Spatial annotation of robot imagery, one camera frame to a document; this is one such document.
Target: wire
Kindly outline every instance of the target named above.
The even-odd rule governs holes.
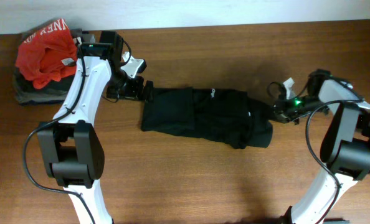
[[[334,204],[336,203],[337,201],[337,198],[339,197],[339,194],[340,194],[340,188],[341,188],[341,183],[339,181],[339,179],[336,177],[336,175],[334,173],[332,173],[332,171],[329,170],[329,168],[327,168],[325,166],[325,164],[318,158],[318,156],[316,156],[316,154],[314,153],[314,150],[312,150],[312,147],[311,147],[311,142],[310,142],[310,123],[311,123],[311,119],[312,117],[314,116],[314,114],[320,110],[321,108],[325,107],[325,106],[328,106],[328,105],[332,105],[332,104],[335,104],[335,103],[345,103],[345,102],[353,102],[353,103],[361,103],[363,102],[363,100],[334,100],[334,101],[329,101],[329,102],[326,102],[324,103],[323,105],[315,108],[315,110],[313,110],[310,114],[310,116],[308,117],[307,119],[307,122],[306,122],[306,125],[305,125],[305,140],[306,140],[306,143],[307,143],[307,146],[308,146],[308,150],[310,151],[312,157],[315,159],[315,161],[325,170],[327,171],[327,173],[332,176],[332,178],[334,179],[334,181],[336,182],[336,193],[334,195],[334,198],[333,198],[333,201],[330,203],[328,209],[326,209],[325,213],[322,215],[322,217],[317,221],[316,224],[319,224],[323,219],[325,219],[325,217],[327,216],[327,214],[329,213],[329,211],[333,208]]]
[[[105,97],[105,96],[101,96],[103,99],[105,99],[105,100],[107,100],[107,101],[109,101],[110,103],[117,103],[117,101],[118,101],[118,98],[116,98],[116,101],[113,101],[113,100],[109,100],[107,97]]]
[[[307,112],[305,114],[302,114],[302,115],[298,116],[297,118],[293,118],[290,122],[293,122],[293,121],[295,121],[297,119],[300,119],[300,118],[304,118],[305,116],[308,116],[309,114],[311,114],[311,112]]]
[[[31,181],[32,184],[34,184],[36,187],[38,187],[38,188],[40,188],[42,190],[47,190],[47,191],[61,193],[61,194],[71,194],[71,195],[76,196],[78,199],[80,199],[81,203],[83,204],[84,208],[86,209],[87,213],[89,214],[92,223],[95,224],[95,220],[94,220],[94,218],[92,216],[92,213],[91,213],[90,209],[88,208],[87,204],[85,203],[84,199],[81,197],[81,194],[76,193],[76,192],[71,192],[71,191],[68,191],[68,190],[59,190],[59,189],[53,189],[53,188],[42,186],[41,184],[37,183],[36,180],[34,180],[33,176],[31,176],[30,171],[29,171],[29,168],[27,166],[27,161],[26,161],[26,149],[27,149],[27,145],[28,145],[31,137],[33,137],[33,135],[35,135],[35,133],[37,133],[37,132],[39,132],[39,131],[41,131],[41,130],[43,130],[45,128],[51,127],[53,124],[57,123],[59,120],[65,118],[70,113],[72,113],[73,110],[74,110],[74,108],[76,107],[78,101],[80,100],[81,93],[82,93],[82,90],[84,88],[85,77],[86,77],[86,70],[85,70],[84,56],[83,56],[83,53],[81,51],[81,47],[79,47],[78,50],[79,50],[79,53],[80,53],[80,56],[81,56],[83,73],[82,73],[82,81],[81,81],[80,89],[78,90],[77,97],[76,97],[76,99],[75,99],[72,107],[67,108],[67,111],[66,111],[65,114],[63,114],[62,116],[59,116],[58,118],[53,119],[52,121],[49,121],[48,123],[46,123],[46,124],[44,124],[42,126],[39,126],[38,128],[35,128],[29,134],[29,136],[27,137],[27,139],[26,139],[26,141],[24,142],[24,145],[23,145],[22,162],[23,162],[24,172],[26,173],[27,177],[30,179],[30,181]]]
[[[132,51],[131,51],[130,45],[128,45],[127,41],[125,41],[124,39],[123,39],[123,43],[127,46],[128,51],[130,53],[130,56],[128,57],[128,60],[126,62],[120,62],[120,66],[126,65],[131,60],[131,55],[132,55]]]
[[[271,83],[268,84],[268,86],[267,86],[268,96],[270,96],[271,98],[276,100],[277,98],[272,95],[271,89],[270,89],[271,85],[273,85],[273,84],[276,84],[277,86],[279,86],[279,88],[281,88],[282,91],[286,91],[286,88],[283,86],[282,83],[279,83],[279,82],[271,82]]]

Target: black motor joint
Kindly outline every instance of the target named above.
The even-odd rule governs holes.
[[[129,77],[121,69],[126,63],[121,62],[123,54],[123,38],[114,31],[102,31],[99,43],[83,43],[81,49],[84,56],[97,56],[108,60],[111,67],[111,79],[108,82],[106,97],[114,100],[145,100],[152,101],[153,82],[141,76]],[[142,73],[146,68],[146,61],[136,71]]]

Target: folded black shirt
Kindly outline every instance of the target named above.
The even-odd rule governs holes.
[[[145,103],[142,131],[204,138],[234,149],[270,144],[272,110],[244,91],[155,88],[153,96]]]

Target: black cloth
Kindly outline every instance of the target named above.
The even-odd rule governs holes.
[[[155,88],[153,97],[145,103],[142,131],[204,138],[234,149],[270,144],[272,110],[244,91]]]

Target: wood grain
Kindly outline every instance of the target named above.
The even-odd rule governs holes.
[[[370,102],[370,21],[264,24],[183,29],[121,30],[158,87],[235,88],[271,103],[265,87],[288,77],[302,88],[316,68],[351,80]],[[39,121],[59,105],[19,106],[11,87],[19,35],[0,35],[0,223],[78,223],[66,195],[35,188],[25,177],[21,147]],[[204,139],[140,131],[143,105],[101,101],[95,129],[106,163],[102,189],[117,223],[225,223],[283,215],[318,172],[305,144],[304,125],[273,123],[267,149],[234,150]],[[330,117],[313,119],[319,149]],[[37,140],[28,161],[47,178]],[[370,176],[347,192],[329,214],[370,223]]]

